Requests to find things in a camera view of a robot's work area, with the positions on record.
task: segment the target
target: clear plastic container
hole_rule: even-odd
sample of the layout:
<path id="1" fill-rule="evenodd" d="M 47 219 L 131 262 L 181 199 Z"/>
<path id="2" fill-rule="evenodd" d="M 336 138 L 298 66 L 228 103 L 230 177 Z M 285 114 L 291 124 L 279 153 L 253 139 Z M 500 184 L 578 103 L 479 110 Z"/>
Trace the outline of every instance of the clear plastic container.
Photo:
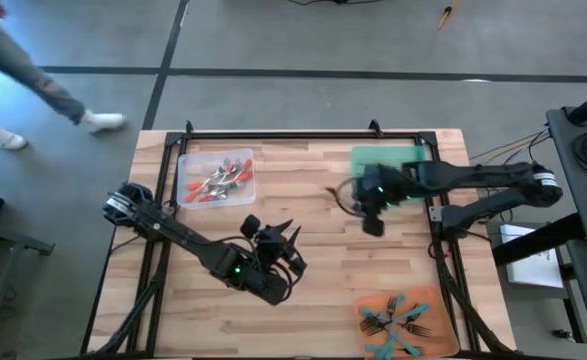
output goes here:
<path id="1" fill-rule="evenodd" d="M 182 155 L 178 159 L 177 201 L 186 209 L 252 204 L 252 173 L 251 149 Z"/>

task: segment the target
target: orange tray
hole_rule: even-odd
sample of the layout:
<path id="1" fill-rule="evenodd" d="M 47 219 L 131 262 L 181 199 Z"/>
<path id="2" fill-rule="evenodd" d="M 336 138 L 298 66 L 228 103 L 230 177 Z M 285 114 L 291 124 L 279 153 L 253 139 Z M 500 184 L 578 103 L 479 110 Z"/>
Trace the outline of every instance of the orange tray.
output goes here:
<path id="1" fill-rule="evenodd" d="M 428 310 L 422 312 L 413 324 L 428 328 L 430 334 L 429 337 L 421 337 L 402 329 L 399 337 L 413 347 L 419 347 L 421 354 L 419 357 L 407 354 L 405 351 L 399 350 L 403 346 L 396 342 L 393 345 L 392 357 L 394 359 L 432 359 L 457 354 L 460 351 L 460 344 L 455 336 L 453 325 L 449 320 L 446 307 L 444 306 L 442 293 L 439 287 L 435 285 L 414 287 L 394 293 L 386 292 L 379 295 L 358 298 L 355 301 L 355 318 L 357 319 L 356 326 L 358 330 L 360 322 L 364 320 L 364 316 L 360 314 L 361 307 L 366 307 L 370 311 L 386 317 L 388 315 L 385 313 L 385 309 L 389 297 L 400 294 L 404 295 L 404 300 L 402 302 L 398 301 L 394 316 L 411 311 L 416 304 L 428 304 Z M 393 326 L 392 328 L 394 331 L 397 331 L 397 326 Z M 382 346 L 388 338 L 386 331 L 371 336 L 366 336 L 362 333 L 360 335 L 363 351 L 364 345 Z M 375 359 L 375 354 L 365 351 L 364 357 L 366 359 Z"/>

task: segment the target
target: plastic bin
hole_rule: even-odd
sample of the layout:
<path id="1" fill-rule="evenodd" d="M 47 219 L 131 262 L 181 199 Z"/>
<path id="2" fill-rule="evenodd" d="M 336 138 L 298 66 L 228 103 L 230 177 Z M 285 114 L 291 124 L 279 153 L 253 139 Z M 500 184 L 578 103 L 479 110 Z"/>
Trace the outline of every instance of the plastic bin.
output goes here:
<path id="1" fill-rule="evenodd" d="M 194 184 L 200 181 L 206 181 L 217 170 L 222 170 L 225 160 L 231 164 L 231 167 L 237 169 L 237 164 L 240 168 L 246 164 L 247 160 L 251 161 L 251 166 L 246 172 L 253 172 L 253 150 L 251 149 L 237 149 L 230 151 L 222 151 L 215 153 L 198 153 L 182 155 L 178 159 L 178 188 L 177 201 L 180 206 L 186 209 L 208 209 L 221 206 L 236 206 L 246 205 L 255 202 L 255 179 L 252 176 L 246 181 L 237 182 L 238 186 L 226 190 L 226 198 L 220 199 L 205 199 L 207 194 L 212 190 L 224 189 L 225 186 L 218 185 L 223 182 L 234 179 L 237 172 L 230 173 L 224 177 L 223 175 L 210 180 L 206 188 L 196 190 L 198 194 L 189 201 L 187 197 L 193 196 L 193 190 L 189 189 L 189 184 Z"/>

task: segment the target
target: white object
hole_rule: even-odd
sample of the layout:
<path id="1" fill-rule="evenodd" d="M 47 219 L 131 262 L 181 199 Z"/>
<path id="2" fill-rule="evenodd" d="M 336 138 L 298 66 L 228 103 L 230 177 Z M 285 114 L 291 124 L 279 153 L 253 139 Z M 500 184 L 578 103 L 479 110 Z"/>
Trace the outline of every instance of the white object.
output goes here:
<path id="1" fill-rule="evenodd" d="M 534 229 L 513 225 L 502 225 L 500 230 L 503 243 L 534 231 Z M 555 249 L 546 250 L 508 264 L 506 265 L 506 273 L 511 283 L 564 288 Z"/>
<path id="2" fill-rule="evenodd" d="M 0 127 L 0 147 L 6 150 L 20 150 L 27 144 L 26 139 Z"/>
<path id="3" fill-rule="evenodd" d="M 91 110 L 86 110 L 79 125 L 90 133 L 106 129 L 114 130 L 124 125 L 124 115 L 94 114 Z"/>
<path id="4" fill-rule="evenodd" d="M 192 192 L 188 189 L 188 184 L 206 180 L 211 176 L 216 169 L 218 169 L 224 160 L 230 160 L 231 164 L 236 161 L 240 161 L 244 164 L 246 160 L 251 160 L 253 163 L 253 150 L 251 149 L 235 149 L 229 151 L 212 152 L 212 153 L 199 153 L 199 154 L 187 154 L 182 155 L 178 159 L 178 190 L 177 190 L 177 202 L 181 207 L 186 209 L 207 209 L 220 206 L 236 206 L 236 205 L 247 205 L 255 202 L 255 175 L 246 182 L 242 183 L 242 186 L 229 190 L 225 199 L 199 202 L 199 200 L 206 194 L 205 192 L 199 194 L 198 197 L 191 202 L 186 202 L 186 197 Z M 247 170 L 255 174 L 255 164 Z M 215 190 L 215 186 L 222 177 L 218 177 L 212 180 L 209 185 L 209 190 Z"/>

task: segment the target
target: person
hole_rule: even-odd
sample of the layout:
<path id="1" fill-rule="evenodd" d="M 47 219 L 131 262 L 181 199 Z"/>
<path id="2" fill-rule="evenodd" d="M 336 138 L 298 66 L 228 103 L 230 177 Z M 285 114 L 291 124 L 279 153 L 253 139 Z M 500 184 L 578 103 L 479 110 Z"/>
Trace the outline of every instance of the person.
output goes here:
<path id="1" fill-rule="evenodd" d="M 0 18 L 6 11 L 0 3 Z M 117 129 L 124 122 L 122 114 L 95 114 L 74 98 L 60 84 L 37 67 L 29 55 L 0 26 L 0 72 L 29 88 L 57 113 L 66 116 L 89 132 Z M 27 145 L 20 135 L 0 127 L 0 148 L 19 150 Z"/>

